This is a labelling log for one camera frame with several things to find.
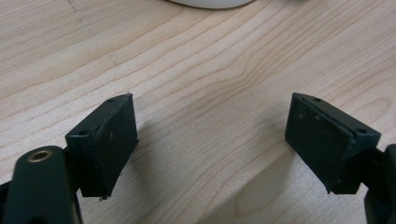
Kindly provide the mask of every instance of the white round object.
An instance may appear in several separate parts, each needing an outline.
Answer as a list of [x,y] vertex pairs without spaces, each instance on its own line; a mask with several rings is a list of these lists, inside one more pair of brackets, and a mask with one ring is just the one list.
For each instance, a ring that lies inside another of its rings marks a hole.
[[170,0],[191,7],[228,8],[239,7],[253,0]]

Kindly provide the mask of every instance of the black bracket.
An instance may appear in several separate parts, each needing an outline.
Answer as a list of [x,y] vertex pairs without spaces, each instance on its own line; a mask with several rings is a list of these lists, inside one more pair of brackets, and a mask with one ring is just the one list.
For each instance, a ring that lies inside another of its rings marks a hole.
[[65,138],[66,149],[40,147],[18,159],[0,186],[3,223],[82,223],[78,189],[110,196],[138,143],[132,94],[108,99]]
[[379,132],[300,93],[292,95],[285,136],[328,192],[355,194],[363,183],[368,223],[396,223],[396,145],[383,153]]

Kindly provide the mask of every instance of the wooden surface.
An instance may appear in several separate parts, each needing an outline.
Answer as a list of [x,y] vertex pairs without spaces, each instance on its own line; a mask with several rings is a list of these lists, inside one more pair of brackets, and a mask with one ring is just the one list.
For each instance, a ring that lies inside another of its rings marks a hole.
[[134,95],[139,138],[85,223],[364,223],[284,140],[294,91],[396,142],[396,1],[0,2],[0,182],[106,98]]

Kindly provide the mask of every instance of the wood grain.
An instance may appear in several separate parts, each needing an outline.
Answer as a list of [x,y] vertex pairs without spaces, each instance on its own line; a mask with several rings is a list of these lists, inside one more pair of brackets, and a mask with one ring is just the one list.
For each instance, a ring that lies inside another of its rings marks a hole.
[[0,2],[0,181],[127,91],[141,140],[85,223],[364,223],[285,143],[294,91],[396,142],[396,2]]

